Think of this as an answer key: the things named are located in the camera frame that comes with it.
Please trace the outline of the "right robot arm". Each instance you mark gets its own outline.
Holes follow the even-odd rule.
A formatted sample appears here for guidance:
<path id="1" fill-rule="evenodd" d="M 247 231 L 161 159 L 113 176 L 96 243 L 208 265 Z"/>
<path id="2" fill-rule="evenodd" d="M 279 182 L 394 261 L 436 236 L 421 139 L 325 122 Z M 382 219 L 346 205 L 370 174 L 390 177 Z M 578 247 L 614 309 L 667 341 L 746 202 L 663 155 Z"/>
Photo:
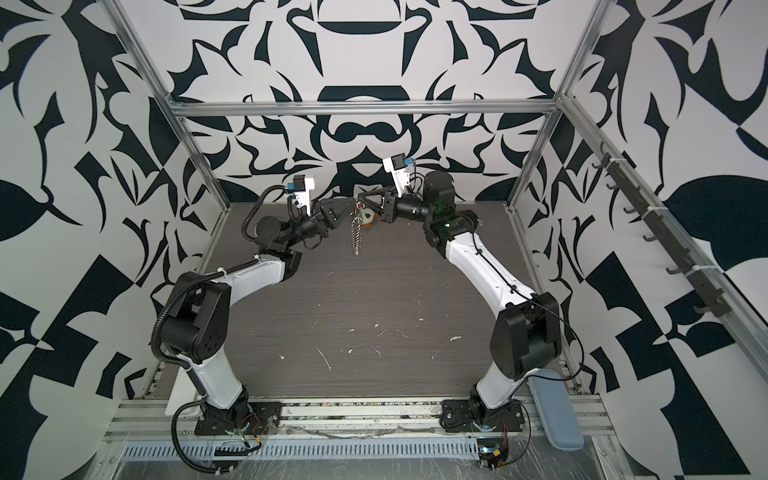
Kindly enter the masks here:
<path id="1" fill-rule="evenodd" d="M 536 293 L 489 251 L 479 235 L 478 215 L 457 208 L 451 175 L 428 173 L 420 194 L 385 187 L 359 194 L 358 202 L 387 223 L 400 218 L 420 222 L 428 244 L 464 274 L 495 315 L 492 363 L 471 393 L 477 421 L 509 404 L 527 378 L 561 354 L 553 296 Z"/>

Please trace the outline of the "blue grey pad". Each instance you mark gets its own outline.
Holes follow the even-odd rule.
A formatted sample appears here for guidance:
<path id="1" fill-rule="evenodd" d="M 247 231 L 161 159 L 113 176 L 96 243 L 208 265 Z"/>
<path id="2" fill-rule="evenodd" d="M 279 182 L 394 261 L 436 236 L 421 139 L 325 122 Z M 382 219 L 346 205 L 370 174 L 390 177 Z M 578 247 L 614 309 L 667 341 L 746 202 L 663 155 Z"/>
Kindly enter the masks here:
<path id="1" fill-rule="evenodd" d="M 529 377 L 528 385 L 550 445 L 565 452 L 583 449 L 585 438 L 562 377 L 542 369 Z"/>

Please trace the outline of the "black wall hook rail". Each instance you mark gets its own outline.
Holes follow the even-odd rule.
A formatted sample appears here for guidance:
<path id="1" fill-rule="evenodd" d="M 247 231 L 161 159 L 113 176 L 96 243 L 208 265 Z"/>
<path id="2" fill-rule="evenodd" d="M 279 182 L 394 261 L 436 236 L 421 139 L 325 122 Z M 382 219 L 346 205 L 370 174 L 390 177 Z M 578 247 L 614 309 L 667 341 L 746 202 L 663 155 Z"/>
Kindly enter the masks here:
<path id="1" fill-rule="evenodd" d="M 671 211 L 661 205 L 644 181 L 634 172 L 625 158 L 612 155 L 604 141 L 599 144 L 601 159 L 595 169 L 603 169 L 612 179 L 607 188 L 621 192 L 629 202 L 624 208 L 650 230 L 643 237 L 646 242 L 657 242 L 665 250 L 674 265 L 668 267 L 669 275 L 682 275 L 703 302 L 694 310 L 699 314 L 711 313 L 722 318 L 733 311 L 726 298 L 722 283 L 716 279 L 714 265 L 703 259 L 693 248 L 693 240 L 684 232 Z"/>

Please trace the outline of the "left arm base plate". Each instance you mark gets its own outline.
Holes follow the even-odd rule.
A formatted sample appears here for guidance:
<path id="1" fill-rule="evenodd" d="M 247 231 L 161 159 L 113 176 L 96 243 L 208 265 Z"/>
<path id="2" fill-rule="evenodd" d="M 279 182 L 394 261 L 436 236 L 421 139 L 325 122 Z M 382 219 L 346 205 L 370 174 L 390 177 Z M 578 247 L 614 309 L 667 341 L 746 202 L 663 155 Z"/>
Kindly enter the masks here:
<path id="1" fill-rule="evenodd" d="M 239 402 L 228 410 L 210 405 L 203 408 L 194 433 L 198 436 L 217 436 L 237 432 L 246 435 L 265 434 L 280 424 L 284 404 L 276 401 Z"/>

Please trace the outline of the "brown white plush toy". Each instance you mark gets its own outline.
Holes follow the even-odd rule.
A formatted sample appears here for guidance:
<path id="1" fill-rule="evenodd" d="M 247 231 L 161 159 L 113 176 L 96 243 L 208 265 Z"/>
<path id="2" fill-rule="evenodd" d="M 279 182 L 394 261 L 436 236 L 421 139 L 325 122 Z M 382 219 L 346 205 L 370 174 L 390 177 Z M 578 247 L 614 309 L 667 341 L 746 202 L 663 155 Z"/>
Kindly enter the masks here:
<path id="1" fill-rule="evenodd" d="M 362 209 L 358 213 L 358 220 L 363 229 L 370 230 L 378 219 L 379 215 L 369 208 Z"/>

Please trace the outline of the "pink plush doll black hair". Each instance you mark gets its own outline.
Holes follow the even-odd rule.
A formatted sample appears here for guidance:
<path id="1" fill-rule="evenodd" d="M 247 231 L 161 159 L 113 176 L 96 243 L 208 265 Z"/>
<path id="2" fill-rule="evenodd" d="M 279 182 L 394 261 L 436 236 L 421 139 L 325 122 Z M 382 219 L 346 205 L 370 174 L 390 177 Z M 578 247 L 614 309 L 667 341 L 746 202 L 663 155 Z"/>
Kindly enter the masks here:
<path id="1" fill-rule="evenodd" d="M 474 211 L 463 210 L 458 211 L 457 214 L 466 220 L 468 228 L 471 229 L 472 232 L 476 232 L 478 230 L 478 227 L 481 225 L 481 220 L 478 218 Z"/>

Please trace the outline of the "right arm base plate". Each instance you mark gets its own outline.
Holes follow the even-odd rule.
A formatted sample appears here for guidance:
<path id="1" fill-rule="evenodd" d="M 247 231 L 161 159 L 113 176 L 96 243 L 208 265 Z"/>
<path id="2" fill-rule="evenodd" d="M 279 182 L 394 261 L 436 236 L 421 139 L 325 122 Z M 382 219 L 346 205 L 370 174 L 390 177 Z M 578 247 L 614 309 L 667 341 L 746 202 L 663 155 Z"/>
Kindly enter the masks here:
<path id="1" fill-rule="evenodd" d="M 526 423 L 522 406 L 510 401 L 497 409 L 488 409 L 478 397 L 441 402 L 439 424 L 449 433 L 521 432 Z"/>

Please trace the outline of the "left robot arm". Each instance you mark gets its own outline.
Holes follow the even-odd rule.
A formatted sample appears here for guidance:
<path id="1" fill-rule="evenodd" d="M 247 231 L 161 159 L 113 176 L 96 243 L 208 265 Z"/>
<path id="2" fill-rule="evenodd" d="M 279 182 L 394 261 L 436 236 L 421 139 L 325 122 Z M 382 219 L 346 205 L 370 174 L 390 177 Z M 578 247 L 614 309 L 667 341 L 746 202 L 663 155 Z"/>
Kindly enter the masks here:
<path id="1" fill-rule="evenodd" d="M 258 247 L 258 253 L 235 267 L 183 274 L 160 311 L 149 342 L 156 358 L 187 374 L 202 409 L 230 417 L 242 416 L 247 403 L 246 388 L 224 351 L 230 307 L 290 279 L 302 257 L 293 246 L 328 237 L 352 214 L 355 201 L 339 197 L 304 205 L 293 198 L 286 220 L 275 216 L 255 220 L 260 207 L 254 205 L 242 225 L 245 239 Z"/>

